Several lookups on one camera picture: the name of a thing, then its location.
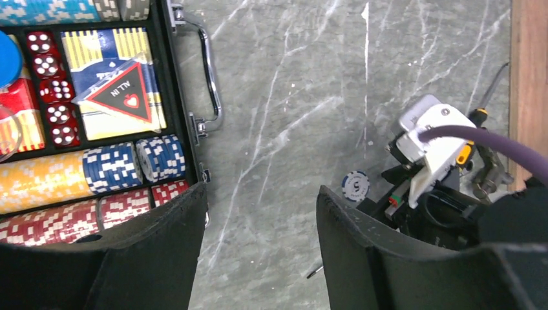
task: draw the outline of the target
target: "bolt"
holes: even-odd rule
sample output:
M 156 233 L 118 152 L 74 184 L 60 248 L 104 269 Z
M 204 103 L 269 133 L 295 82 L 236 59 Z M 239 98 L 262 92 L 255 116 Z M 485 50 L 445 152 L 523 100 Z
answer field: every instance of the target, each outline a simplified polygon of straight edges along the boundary
M 183 19 L 183 10 L 181 10 L 180 8 L 175 10 L 175 19 L 177 21 L 180 21 Z

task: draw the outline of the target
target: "marble surface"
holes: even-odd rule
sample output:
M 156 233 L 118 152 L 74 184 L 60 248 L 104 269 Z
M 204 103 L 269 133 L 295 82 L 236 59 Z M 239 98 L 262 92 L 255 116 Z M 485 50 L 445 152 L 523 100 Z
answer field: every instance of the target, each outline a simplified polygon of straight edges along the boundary
M 388 189 L 401 111 L 432 93 L 477 107 L 509 60 L 510 1 L 187 1 L 213 38 L 226 121 L 198 152 L 211 169 L 191 309 L 329 309 L 315 199 L 365 171 Z M 197 36 L 178 41 L 187 104 L 212 114 Z M 508 81 L 486 127 L 507 133 Z

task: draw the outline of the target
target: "triangle dealer button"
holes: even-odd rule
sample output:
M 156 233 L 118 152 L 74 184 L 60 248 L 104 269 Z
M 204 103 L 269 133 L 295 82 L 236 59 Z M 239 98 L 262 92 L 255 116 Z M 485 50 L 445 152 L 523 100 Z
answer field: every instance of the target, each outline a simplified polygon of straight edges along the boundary
M 135 62 L 86 100 L 118 113 L 152 123 L 151 108 L 143 78 L 143 67 L 139 62 Z

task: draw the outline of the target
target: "metal handle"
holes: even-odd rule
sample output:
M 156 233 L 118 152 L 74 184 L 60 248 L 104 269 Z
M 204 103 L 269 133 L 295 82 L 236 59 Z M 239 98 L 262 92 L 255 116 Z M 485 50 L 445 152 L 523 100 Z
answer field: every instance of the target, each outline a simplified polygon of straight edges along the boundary
M 168 8 L 171 8 L 173 14 L 170 15 L 172 31 L 174 34 L 184 32 L 197 32 L 202 44 L 202 60 L 204 62 L 205 80 L 209 89 L 209 97 L 213 104 L 214 119 L 195 118 L 196 135 L 200 138 L 207 137 L 207 133 L 219 129 L 224 113 L 222 110 L 222 100 L 218 89 L 215 64 L 213 61 L 213 52 L 211 50 L 211 40 L 204 22 L 197 16 L 184 12 L 183 6 L 172 3 L 167 0 Z

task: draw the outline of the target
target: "red dice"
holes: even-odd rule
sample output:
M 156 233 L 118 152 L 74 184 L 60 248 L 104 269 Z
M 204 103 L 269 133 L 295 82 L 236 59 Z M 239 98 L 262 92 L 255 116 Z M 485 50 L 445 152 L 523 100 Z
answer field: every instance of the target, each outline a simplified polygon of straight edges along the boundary
M 64 79 L 45 79 L 40 82 L 40 96 L 45 103 L 70 101 L 74 98 L 74 89 Z
M 26 35 L 26 44 L 33 54 L 57 53 L 57 48 L 53 42 L 53 35 L 50 32 L 30 32 Z
M 78 126 L 76 123 L 54 125 L 51 130 L 53 143 L 57 148 L 75 147 L 80 145 L 80 137 L 78 136 Z
M 51 124 L 62 125 L 75 117 L 71 103 L 54 103 L 46 109 L 46 118 Z
M 41 79 L 57 77 L 65 78 L 65 71 L 57 58 L 52 54 L 39 54 L 34 57 L 32 66 Z

